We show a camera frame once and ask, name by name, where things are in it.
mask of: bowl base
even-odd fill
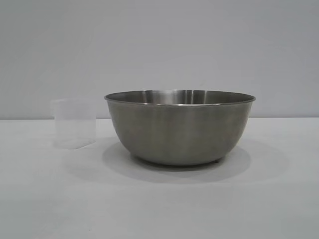
[[[147,160],[135,155],[132,155],[133,160],[135,161],[139,161],[140,163],[143,164],[148,164],[150,166],[154,166],[154,167],[170,167],[170,168],[191,168],[191,167],[205,167],[205,166],[210,166],[212,164],[216,164],[219,163],[220,161],[222,161],[222,158],[218,158],[218,159],[213,159],[209,162],[204,162],[204,163],[192,163],[192,164],[168,164],[168,163],[158,163],[158,162],[153,162],[152,160]]]

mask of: stainless steel bowl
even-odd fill
[[[105,99],[116,133],[131,154],[159,164],[196,165],[233,149],[255,97],[172,90],[120,92]]]

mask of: translucent container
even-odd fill
[[[77,149],[95,142],[96,106],[91,99],[51,101],[56,135],[54,146]]]

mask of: gray wall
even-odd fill
[[[318,0],[1,0],[0,119],[136,89],[253,94],[253,117],[319,117]]]

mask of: white table surface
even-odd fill
[[[130,158],[109,119],[97,142],[52,146],[52,120],[0,121],[0,239],[318,239],[319,119],[249,119],[217,165]]]

